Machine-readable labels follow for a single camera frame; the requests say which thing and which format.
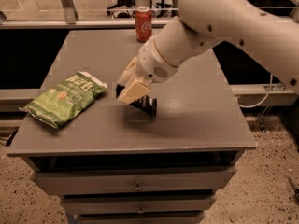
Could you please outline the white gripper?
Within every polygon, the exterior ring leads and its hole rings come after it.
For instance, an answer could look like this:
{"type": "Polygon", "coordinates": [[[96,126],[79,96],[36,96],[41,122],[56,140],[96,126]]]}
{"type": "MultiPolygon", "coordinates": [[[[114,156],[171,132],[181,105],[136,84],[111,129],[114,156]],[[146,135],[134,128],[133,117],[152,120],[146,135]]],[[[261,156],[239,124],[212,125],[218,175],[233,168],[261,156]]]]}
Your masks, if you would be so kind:
{"type": "Polygon", "coordinates": [[[159,54],[154,39],[155,36],[152,36],[142,45],[118,79],[122,87],[118,99],[126,104],[148,95],[152,82],[166,82],[178,71],[177,67],[168,64],[159,54]]]}

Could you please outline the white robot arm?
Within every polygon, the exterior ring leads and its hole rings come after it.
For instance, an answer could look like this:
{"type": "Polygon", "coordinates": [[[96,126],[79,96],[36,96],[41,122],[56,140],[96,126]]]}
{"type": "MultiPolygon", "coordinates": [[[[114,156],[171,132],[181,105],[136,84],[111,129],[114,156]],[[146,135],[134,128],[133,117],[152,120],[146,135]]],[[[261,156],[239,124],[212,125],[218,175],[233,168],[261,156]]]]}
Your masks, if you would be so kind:
{"type": "Polygon", "coordinates": [[[116,98],[130,104],[149,94],[193,56],[226,41],[299,93],[299,24],[247,0],[178,0],[178,15],[142,45],[121,74],[116,98]]]}

